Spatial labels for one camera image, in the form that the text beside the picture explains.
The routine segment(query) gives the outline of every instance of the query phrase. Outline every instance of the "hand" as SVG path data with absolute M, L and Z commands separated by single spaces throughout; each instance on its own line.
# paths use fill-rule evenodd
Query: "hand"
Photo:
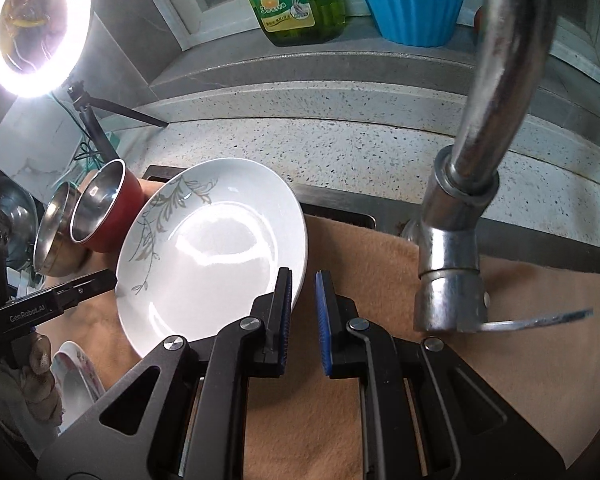
M 21 414 L 13 410 L 24 408 L 34 421 L 46 426 L 62 424 L 62 402 L 50 370 L 51 343 L 46 336 L 37 333 L 32 333 L 30 338 L 28 366 L 12 370 L 0 361 L 0 423 L 19 439 L 25 436 L 16 422 Z

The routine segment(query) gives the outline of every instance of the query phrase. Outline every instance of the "blue gripper pad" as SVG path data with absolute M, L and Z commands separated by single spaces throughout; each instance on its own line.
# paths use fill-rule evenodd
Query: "blue gripper pad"
M 282 310 L 282 327 L 280 331 L 280 367 L 281 374 L 285 372 L 286 367 L 286 351 L 289 346 L 289 323 L 291 321 L 291 296 L 292 296 L 292 274 L 289 269 L 288 278 L 286 279 L 285 289 L 285 304 Z
M 327 301 L 324 294 L 324 283 L 320 272 L 315 273 L 315 307 L 318 314 L 318 335 L 320 336 L 320 357 L 324 374 L 331 375 L 333 359 L 331 356 L 331 326 L 329 324 L 329 313 Z

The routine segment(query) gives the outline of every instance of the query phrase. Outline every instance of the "glove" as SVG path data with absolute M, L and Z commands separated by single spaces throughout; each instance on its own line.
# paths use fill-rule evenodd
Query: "glove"
M 29 366 L 12 370 L 0 361 L 0 424 L 38 458 L 58 436 L 62 402 L 50 371 L 51 342 L 37 333 L 30 337 Z

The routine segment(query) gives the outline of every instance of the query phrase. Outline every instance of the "metal bowl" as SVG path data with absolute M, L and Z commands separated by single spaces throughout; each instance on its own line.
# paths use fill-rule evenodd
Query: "metal bowl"
M 7 245 L 7 266 L 22 269 L 31 261 L 38 228 L 38 213 L 33 197 L 6 176 L 0 176 L 0 211 L 11 221 Z
M 69 222 L 80 191 L 71 182 L 63 182 L 54 193 L 40 222 L 33 248 L 33 268 L 53 278 L 73 274 L 84 263 L 89 251 L 74 244 Z
M 69 229 L 72 241 L 97 253 L 118 250 L 144 202 L 140 182 L 125 161 L 108 162 L 78 199 Z

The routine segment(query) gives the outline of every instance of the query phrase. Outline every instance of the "ring light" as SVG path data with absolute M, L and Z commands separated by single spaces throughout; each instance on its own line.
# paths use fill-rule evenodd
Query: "ring light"
M 77 64 L 84 48 L 91 19 L 91 0 L 64 0 L 66 8 L 61 9 L 60 19 L 64 36 L 53 45 L 52 50 L 41 40 L 40 52 L 45 56 L 42 66 L 30 62 L 24 55 L 21 56 L 15 40 L 13 49 L 17 55 L 13 52 L 5 53 L 5 4 L 12 6 L 13 2 L 0 0 L 0 84 L 9 92 L 22 97 L 36 97 L 59 87 Z M 40 20 L 39 16 L 30 20 L 10 17 L 9 26 L 13 30 L 23 31 L 40 28 L 41 23 L 45 22 Z

